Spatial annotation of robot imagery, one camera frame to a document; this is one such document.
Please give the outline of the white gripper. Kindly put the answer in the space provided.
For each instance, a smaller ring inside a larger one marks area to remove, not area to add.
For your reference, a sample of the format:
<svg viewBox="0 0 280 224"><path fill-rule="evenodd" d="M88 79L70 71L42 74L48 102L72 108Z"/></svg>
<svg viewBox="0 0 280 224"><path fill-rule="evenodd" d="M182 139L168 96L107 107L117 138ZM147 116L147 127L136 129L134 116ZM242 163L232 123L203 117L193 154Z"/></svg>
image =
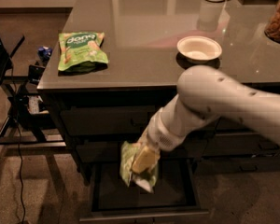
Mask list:
<svg viewBox="0 0 280 224"><path fill-rule="evenodd" d="M164 113L164 108L159 109L150 119L147 129L144 129L137 140L140 144L148 142L153 149L149 146L142 146L137 152L132 164L132 171L136 174L152 170L157 165L160 159L158 149L170 152L181 145L186 138L185 134L175 134L169 130L161 118Z"/></svg>

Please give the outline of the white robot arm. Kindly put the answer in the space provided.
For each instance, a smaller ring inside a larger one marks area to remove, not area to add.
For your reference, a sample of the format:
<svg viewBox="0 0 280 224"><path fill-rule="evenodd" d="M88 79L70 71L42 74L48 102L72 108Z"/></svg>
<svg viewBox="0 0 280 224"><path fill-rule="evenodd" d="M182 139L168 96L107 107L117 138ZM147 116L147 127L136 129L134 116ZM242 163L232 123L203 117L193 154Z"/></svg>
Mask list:
<svg viewBox="0 0 280 224"><path fill-rule="evenodd" d="M176 96L151 118L140 138L132 170L154 168L160 152L219 117L232 119L280 146L280 95L249 88L219 70L195 65L177 81Z"/></svg>

